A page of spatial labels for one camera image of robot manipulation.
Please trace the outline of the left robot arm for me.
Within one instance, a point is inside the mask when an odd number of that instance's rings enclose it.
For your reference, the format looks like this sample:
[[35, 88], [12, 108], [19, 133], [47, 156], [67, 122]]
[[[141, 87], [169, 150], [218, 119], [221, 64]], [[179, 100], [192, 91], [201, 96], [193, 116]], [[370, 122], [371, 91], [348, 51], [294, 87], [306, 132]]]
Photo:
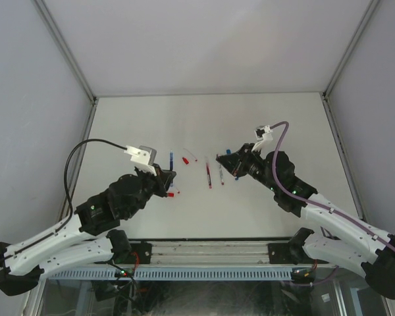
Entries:
[[90, 263], [112, 263], [132, 251], [119, 228], [144, 209], [152, 196], [165, 198], [175, 171], [155, 166], [156, 173], [135, 170], [79, 205], [72, 215], [18, 244], [0, 242], [0, 291], [17, 296], [41, 280]]

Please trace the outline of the pink white pen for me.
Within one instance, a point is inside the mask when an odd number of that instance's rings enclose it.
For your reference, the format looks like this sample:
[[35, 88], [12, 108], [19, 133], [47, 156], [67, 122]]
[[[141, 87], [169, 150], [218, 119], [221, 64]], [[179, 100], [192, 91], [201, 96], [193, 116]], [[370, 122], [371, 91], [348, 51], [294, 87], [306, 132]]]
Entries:
[[223, 168], [220, 164], [218, 164], [218, 166], [221, 185], [224, 186]]

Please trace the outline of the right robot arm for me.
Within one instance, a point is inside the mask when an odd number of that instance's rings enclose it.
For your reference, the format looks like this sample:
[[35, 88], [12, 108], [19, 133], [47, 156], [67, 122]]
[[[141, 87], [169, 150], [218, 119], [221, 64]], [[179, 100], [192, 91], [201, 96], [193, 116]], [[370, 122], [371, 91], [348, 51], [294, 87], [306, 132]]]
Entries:
[[285, 152], [265, 158], [244, 144], [216, 161], [234, 177], [251, 176], [274, 193], [278, 206], [306, 220], [289, 241], [295, 262], [303, 257], [326, 261], [364, 278], [376, 293], [395, 300], [395, 233], [391, 234], [335, 206], [295, 175]]

